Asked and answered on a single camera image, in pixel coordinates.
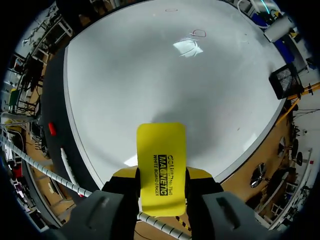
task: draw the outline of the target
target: black mesh basket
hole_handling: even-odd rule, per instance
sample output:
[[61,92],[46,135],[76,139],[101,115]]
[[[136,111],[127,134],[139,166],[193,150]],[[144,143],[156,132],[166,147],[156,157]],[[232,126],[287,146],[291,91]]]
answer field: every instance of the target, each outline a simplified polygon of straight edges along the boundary
[[295,94],[299,95],[304,91],[293,63],[289,63],[271,73],[269,81],[278,99],[285,99]]

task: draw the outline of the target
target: white table surface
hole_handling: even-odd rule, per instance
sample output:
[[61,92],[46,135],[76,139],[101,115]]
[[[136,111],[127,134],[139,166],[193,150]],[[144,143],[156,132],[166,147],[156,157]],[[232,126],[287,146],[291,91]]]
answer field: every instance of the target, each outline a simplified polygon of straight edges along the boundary
[[[206,37],[191,35],[194,30]],[[283,101],[268,77],[284,65],[263,32],[225,2],[139,3],[99,20],[67,47],[72,133],[102,188],[114,172],[135,164],[140,124],[181,122],[187,165],[220,182],[279,115]]]

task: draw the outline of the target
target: white cable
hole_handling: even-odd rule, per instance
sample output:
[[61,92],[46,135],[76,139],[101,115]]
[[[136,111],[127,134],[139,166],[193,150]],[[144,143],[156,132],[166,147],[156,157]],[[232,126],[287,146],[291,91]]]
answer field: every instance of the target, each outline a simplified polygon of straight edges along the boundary
[[7,145],[8,148],[10,148],[15,154],[20,156],[23,160],[25,160],[28,164],[33,166],[34,168],[38,169],[43,174],[47,175],[49,178],[52,178],[53,180],[57,181],[58,183],[62,184],[63,186],[67,187],[68,189],[71,189],[72,191],[77,192],[78,194],[81,194],[85,197],[89,197],[91,195],[91,192],[88,190],[83,189],[82,187],[79,187],[72,182],[69,182],[68,180],[58,176],[54,172],[46,169],[44,166],[40,165],[38,162],[34,161],[30,156],[22,152],[19,148],[17,148],[12,142],[7,140],[3,135],[0,137],[0,142]]
[[69,178],[70,178],[70,181],[75,184],[75,185],[78,185],[76,179],[75,179],[75,176],[74,176],[74,173],[72,172],[71,170],[71,167],[68,163],[68,159],[67,159],[67,154],[65,152],[65,150],[61,147],[61,158],[62,158],[62,161],[63,161],[63,164],[64,164],[64,168],[66,170],[66,173],[68,174]]
[[29,120],[29,121],[17,121],[17,122],[12,122],[12,123],[0,123],[0,126],[18,126],[22,124],[28,124],[35,121],[35,119]]
[[241,16],[242,16],[249,24],[252,24],[252,23],[253,23],[254,25],[258,26],[258,27],[261,28],[261,29],[267,29],[267,28],[269,28],[269,26],[260,26],[260,25],[258,25],[258,24],[255,24],[253,21],[248,20],[248,18],[247,18],[247,17],[243,14],[243,12],[240,10],[239,4],[240,4],[241,2],[243,2],[243,1],[244,1],[244,0],[240,0],[240,1],[238,1],[238,3],[237,3],[237,8],[238,8]]
[[144,221],[145,223],[154,226],[156,229],[161,230],[162,232],[169,234],[170,236],[179,239],[179,240],[191,240],[192,236],[184,233],[183,231],[180,231],[173,226],[167,225],[166,223],[161,222],[160,220],[149,216],[148,214],[145,214],[143,212],[139,212],[138,218],[141,221]]
[[[58,183],[61,183],[63,186],[67,187],[68,189],[71,189],[72,191],[77,192],[78,194],[81,194],[85,197],[89,197],[92,192],[85,190],[72,182],[69,182],[68,180],[60,177],[59,175],[55,174],[54,172],[46,169],[44,166],[39,164],[38,162],[34,161],[30,156],[22,152],[19,148],[17,148],[12,142],[7,140],[3,135],[0,136],[0,142],[7,145],[8,148],[10,148],[15,154],[20,156],[23,160],[25,160],[28,164],[33,166],[34,168],[38,169],[43,174],[47,175],[49,178],[52,178],[53,180],[57,181]],[[176,238],[179,240],[191,240],[192,237],[183,231],[180,231],[166,223],[161,222],[158,219],[155,219],[152,216],[149,216],[141,211],[139,211],[138,218],[145,223],[161,230],[162,232]]]

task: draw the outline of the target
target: red object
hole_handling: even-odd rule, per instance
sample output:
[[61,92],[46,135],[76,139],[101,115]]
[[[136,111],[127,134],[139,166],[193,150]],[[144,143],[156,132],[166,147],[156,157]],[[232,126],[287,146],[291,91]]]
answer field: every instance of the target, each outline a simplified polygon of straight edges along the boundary
[[54,124],[52,122],[49,122],[48,126],[49,126],[51,136],[53,136],[53,137],[56,136],[57,131],[56,131]]

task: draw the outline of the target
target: yellow eraser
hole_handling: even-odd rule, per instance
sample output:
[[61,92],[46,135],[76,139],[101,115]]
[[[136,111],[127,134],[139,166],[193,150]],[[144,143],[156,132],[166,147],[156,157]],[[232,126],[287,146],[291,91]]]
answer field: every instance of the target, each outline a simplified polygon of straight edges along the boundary
[[180,216],[186,209],[185,126],[145,123],[136,135],[142,211],[155,217]]

